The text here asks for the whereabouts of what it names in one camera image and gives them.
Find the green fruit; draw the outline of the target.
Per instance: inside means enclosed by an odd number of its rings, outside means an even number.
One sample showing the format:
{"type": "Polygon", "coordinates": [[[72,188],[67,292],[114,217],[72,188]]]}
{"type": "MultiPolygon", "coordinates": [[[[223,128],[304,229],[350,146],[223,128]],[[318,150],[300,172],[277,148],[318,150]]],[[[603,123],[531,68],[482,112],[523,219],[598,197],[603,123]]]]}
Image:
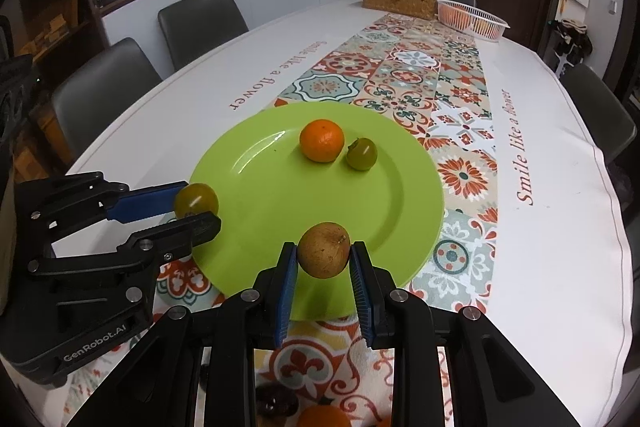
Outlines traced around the green fruit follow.
{"type": "Polygon", "coordinates": [[[346,162],[350,168],[358,171],[370,170],[378,160],[378,148],[368,138],[358,138],[349,145],[346,162]]]}
{"type": "Polygon", "coordinates": [[[174,198],[174,213],[177,219],[196,216],[207,211],[216,215],[219,211],[219,202],[215,191],[205,183],[189,184],[183,187],[174,198]]]}

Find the dark plum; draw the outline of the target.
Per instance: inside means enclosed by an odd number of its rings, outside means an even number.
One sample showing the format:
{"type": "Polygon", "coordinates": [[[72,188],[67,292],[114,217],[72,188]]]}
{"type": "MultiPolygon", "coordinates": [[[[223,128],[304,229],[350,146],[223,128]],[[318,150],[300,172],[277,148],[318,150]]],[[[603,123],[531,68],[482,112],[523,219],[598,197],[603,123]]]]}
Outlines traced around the dark plum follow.
{"type": "Polygon", "coordinates": [[[262,385],[255,390],[256,412],[265,419],[294,416],[299,408],[296,394],[281,384],[262,385]]]}

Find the brown round fruit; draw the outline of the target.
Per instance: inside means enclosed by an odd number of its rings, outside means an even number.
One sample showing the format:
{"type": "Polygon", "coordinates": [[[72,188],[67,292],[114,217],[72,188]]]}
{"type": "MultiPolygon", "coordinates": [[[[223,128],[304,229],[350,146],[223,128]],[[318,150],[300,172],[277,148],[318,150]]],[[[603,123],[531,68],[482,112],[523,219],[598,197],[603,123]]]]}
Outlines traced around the brown round fruit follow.
{"type": "Polygon", "coordinates": [[[352,242],[341,225],[322,222],[303,234],[297,245],[297,260],[311,277],[330,279],[346,267],[350,246],[352,242]]]}

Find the orange mandarin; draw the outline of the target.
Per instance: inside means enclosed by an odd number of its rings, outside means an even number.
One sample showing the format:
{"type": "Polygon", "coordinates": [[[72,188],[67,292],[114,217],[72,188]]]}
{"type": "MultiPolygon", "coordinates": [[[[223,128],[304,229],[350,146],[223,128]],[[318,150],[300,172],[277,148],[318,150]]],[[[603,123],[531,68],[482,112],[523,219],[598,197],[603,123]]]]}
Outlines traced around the orange mandarin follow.
{"type": "Polygon", "coordinates": [[[327,119],[306,124],[299,133],[299,147],[304,156],[320,164],[329,164],[340,156],[345,144],[342,128],[327,119]]]}
{"type": "Polygon", "coordinates": [[[297,418],[297,427],[350,427],[348,416],[332,405],[313,405],[297,418]]]}

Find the grey chair near left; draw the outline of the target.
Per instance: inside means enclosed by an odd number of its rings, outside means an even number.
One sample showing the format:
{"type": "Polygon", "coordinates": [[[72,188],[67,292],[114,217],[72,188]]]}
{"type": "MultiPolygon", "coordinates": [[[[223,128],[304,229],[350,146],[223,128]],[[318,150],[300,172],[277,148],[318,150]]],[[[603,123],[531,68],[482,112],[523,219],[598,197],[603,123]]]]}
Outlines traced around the grey chair near left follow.
{"type": "Polygon", "coordinates": [[[51,98],[72,154],[84,153],[116,118],[161,82],[131,38],[113,44],[76,70],[51,98]]]}

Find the grey chair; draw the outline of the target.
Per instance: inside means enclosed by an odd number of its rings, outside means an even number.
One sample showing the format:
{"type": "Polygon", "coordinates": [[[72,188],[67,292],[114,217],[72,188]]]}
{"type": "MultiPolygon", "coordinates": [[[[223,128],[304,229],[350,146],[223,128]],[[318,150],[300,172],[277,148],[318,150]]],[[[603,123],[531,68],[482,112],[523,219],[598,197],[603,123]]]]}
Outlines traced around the grey chair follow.
{"type": "Polygon", "coordinates": [[[181,0],[157,18],[175,70],[248,31],[234,0],[181,0]]]}
{"type": "Polygon", "coordinates": [[[113,44],[76,70],[51,98],[72,154],[84,153],[116,118],[161,82],[131,38],[113,44]]]}
{"type": "Polygon", "coordinates": [[[591,138],[611,164],[634,141],[637,127],[610,88],[584,63],[567,69],[560,78],[591,138]]]}

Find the white tablecloth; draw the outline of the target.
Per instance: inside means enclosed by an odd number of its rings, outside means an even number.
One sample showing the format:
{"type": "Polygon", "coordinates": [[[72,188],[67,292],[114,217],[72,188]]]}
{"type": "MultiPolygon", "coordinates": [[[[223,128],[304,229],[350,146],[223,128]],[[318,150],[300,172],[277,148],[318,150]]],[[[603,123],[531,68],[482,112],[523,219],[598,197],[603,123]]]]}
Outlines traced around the white tablecloth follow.
{"type": "Polygon", "coordinates": [[[601,426],[631,344],[620,203],[570,96],[531,50],[474,40],[496,139],[498,237],[485,312],[579,424],[601,426]]]}

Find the green fruit on plate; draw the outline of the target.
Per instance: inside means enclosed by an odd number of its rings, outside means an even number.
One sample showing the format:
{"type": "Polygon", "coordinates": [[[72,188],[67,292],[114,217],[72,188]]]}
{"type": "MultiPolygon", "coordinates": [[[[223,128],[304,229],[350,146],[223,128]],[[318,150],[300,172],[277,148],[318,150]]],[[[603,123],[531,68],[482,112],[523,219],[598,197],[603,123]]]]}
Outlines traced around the green fruit on plate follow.
{"type": "Polygon", "coordinates": [[[358,138],[349,145],[346,162],[350,168],[358,171],[370,170],[378,160],[378,148],[368,138],[358,138]]]}

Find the grey chair far left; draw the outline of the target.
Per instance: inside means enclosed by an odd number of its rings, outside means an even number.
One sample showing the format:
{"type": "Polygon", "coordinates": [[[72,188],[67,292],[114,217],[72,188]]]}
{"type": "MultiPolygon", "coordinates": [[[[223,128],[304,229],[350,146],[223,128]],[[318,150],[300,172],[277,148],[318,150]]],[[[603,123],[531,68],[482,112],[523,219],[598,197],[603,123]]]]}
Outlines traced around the grey chair far left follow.
{"type": "Polygon", "coordinates": [[[181,0],[157,18],[175,70],[248,31],[234,0],[181,0]]]}

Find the orange mandarin on plate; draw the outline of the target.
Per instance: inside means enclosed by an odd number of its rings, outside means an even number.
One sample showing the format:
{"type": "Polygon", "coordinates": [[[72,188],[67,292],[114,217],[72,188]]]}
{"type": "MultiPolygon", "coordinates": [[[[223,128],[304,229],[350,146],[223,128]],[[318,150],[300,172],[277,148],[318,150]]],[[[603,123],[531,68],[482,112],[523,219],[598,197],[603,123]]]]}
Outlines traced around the orange mandarin on plate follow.
{"type": "Polygon", "coordinates": [[[299,147],[304,156],[320,164],[329,164],[340,156],[345,144],[342,128],[327,119],[306,124],[299,133],[299,147]]]}

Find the patterned table runner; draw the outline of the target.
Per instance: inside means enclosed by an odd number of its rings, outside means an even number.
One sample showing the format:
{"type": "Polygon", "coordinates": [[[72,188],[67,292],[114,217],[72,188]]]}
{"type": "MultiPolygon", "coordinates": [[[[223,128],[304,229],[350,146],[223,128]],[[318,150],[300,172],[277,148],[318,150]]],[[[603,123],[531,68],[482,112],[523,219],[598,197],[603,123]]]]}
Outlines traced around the patterned table runner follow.
{"type": "MultiPolygon", "coordinates": [[[[131,106],[75,162],[145,186],[190,179],[206,150],[265,109],[337,102],[390,118],[434,161],[444,217],[405,286],[431,306],[485,309],[498,237],[494,123],[474,40],[434,20],[329,4],[283,17],[209,52],[131,106]]],[[[225,296],[194,258],[163,267],[155,309],[225,296]]]]}

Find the grey chair right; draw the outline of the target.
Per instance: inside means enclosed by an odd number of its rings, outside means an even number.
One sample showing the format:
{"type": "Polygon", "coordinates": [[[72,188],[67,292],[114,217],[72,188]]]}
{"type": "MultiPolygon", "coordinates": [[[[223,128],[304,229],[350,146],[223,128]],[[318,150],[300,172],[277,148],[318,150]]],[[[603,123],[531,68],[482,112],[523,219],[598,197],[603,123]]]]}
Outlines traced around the grey chair right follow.
{"type": "Polygon", "coordinates": [[[560,78],[591,138],[611,164],[634,141],[637,127],[610,88],[584,63],[567,69],[560,78]]]}

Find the plastic basket with oranges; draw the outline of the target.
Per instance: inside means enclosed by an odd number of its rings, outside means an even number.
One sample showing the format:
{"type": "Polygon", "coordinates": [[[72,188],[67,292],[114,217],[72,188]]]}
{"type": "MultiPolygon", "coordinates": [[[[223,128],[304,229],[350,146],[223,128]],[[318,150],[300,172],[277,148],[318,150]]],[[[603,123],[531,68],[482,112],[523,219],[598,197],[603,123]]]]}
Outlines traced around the plastic basket with oranges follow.
{"type": "Polygon", "coordinates": [[[437,0],[437,17],[449,28],[491,42],[499,41],[510,28],[502,18],[454,0],[437,0]]]}

